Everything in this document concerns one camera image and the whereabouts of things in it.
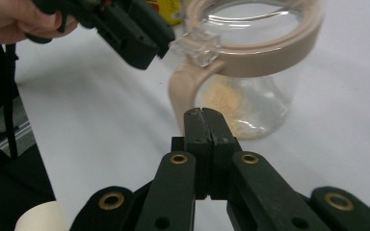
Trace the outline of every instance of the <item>black plastic linkage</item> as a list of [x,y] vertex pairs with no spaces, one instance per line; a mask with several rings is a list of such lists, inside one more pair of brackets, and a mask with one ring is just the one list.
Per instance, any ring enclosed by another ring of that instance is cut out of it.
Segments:
[[196,160],[187,152],[164,156],[146,197],[136,231],[189,231],[194,226]]
[[211,137],[209,128],[200,109],[193,109],[184,115],[183,149],[197,159],[196,197],[205,199],[209,194],[211,171]]
[[134,193],[122,187],[96,192],[81,210],[70,231],[123,231],[134,208]]
[[309,204],[334,231],[370,230],[370,208],[349,192],[318,188],[312,192]]
[[236,206],[241,201],[246,205],[256,230],[330,230],[262,156],[245,151],[235,153],[229,174],[232,189],[242,197],[229,201]]
[[210,197],[214,200],[227,200],[227,166],[233,153],[242,149],[221,113],[212,109],[202,111],[212,137]]

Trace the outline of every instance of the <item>finger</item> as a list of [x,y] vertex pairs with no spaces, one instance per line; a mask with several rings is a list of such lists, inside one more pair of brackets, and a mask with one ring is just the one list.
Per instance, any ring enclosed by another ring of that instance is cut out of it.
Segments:
[[32,33],[29,33],[29,34],[31,34],[33,36],[40,37],[40,38],[47,38],[47,39],[59,38],[59,37],[63,37],[63,36],[66,36],[66,35],[70,34],[74,29],[77,28],[77,25],[78,25],[77,21],[70,22],[66,26],[66,29],[65,29],[64,33],[60,33],[58,31],[49,31],[49,32],[32,32]]
[[42,13],[32,0],[0,0],[0,13],[46,29],[56,29],[59,20],[57,13]]
[[[56,29],[58,29],[62,24],[62,16],[61,16],[60,13],[58,13],[58,14],[59,14],[59,17],[57,17],[58,19],[55,22],[55,28]],[[66,26],[68,24],[72,23],[73,21],[75,21],[74,17],[73,16],[68,16],[67,19],[66,19]],[[30,24],[30,23],[24,22],[24,21],[17,21],[17,26],[19,27],[20,30],[22,30],[25,33],[40,33],[40,32],[53,31],[53,28],[51,28],[51,29],[41,28],[41,27],[38,27],[36,25]]]
[[12,23],[0,28],[0,44],[12,44],[26,39],[25,34]]

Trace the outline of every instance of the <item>cable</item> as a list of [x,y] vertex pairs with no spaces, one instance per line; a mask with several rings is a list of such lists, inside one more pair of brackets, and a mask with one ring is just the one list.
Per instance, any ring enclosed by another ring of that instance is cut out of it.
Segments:
[[16,44],[7,44],[5,46],[6,52],[6,99],[4,105],[4,118],[5,118],[5,128],[8,137],[9,150],[11,153],[11,159],[16,160],[18,157],[17,154],[17,145],[16,138],[14,137],[14,128],[13,128],[13,90],[15,88],[14,82],[14,73],[16,68]]

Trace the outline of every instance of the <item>yellow object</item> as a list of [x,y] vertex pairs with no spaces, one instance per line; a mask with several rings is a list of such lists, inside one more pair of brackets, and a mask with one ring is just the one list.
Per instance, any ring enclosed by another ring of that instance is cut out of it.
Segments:
[[147,0],[170,25],[181,22],[179,0]]

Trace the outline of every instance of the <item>white table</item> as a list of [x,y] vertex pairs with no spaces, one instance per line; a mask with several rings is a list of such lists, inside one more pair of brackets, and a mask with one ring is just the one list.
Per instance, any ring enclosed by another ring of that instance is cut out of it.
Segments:
[[[95,33],[19,43],[16,82],[66,223],[89,197],[151,179],[181,136],[167,94],[181,58],[133,69]],[[370,206],[370,1],[330,1],[285,124],[242,141],[299,193],[321,186]],[[231,230],[225,203],[197,203],[195,230]]]

